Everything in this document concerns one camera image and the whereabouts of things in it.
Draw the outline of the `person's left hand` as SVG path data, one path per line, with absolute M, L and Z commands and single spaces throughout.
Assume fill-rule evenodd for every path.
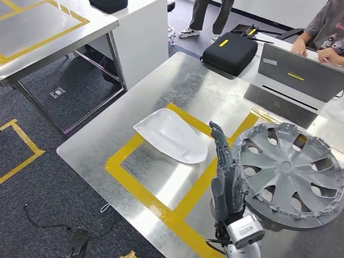
M 341 56 L 336 54 L 333 48 L 326 48 L 322 50 L 318 50 L 318 57 L 320 62 L 325 63 L 330 62 L 333 65 L 340 65 Z

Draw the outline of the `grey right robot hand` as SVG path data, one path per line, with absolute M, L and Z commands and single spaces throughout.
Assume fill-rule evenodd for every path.
M 226 225 L 243 217 L 244 211 L 242 181 L 227 138 L 219 125 L 210 121 L 211 137 L 217 148 L 217 175 L 211 180 L 210 209 L 217 221 Z

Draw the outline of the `person's right hand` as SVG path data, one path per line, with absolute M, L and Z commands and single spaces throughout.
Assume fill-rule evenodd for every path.
M 298 38 L 296 39 L 292 46 L 291 50 L 292 53 L 298 54 L 303 57 L 307 57 L 307 48 L 306 46 L 306 42 L 303 39 Z

